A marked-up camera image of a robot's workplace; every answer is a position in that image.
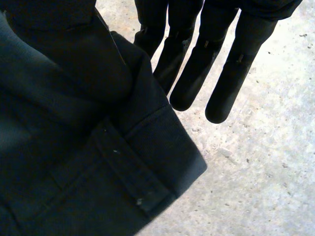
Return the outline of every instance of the concrete floor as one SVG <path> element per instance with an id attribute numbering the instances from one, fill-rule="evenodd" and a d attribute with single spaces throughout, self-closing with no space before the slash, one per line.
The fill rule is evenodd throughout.
<path id="1" fill-rule="evenodd" d="M 133 42 L 140 28 L 133 0 L 96 6 L 111 30 Z M 138 236 L 315 236 L 314 16 L 314 0 L 304 0 L 279 22 L 230 117 L 214 125 L 204 109 L 233 41 L 233 22 L 197 100 L 178 113 L 208 170 Z"/>

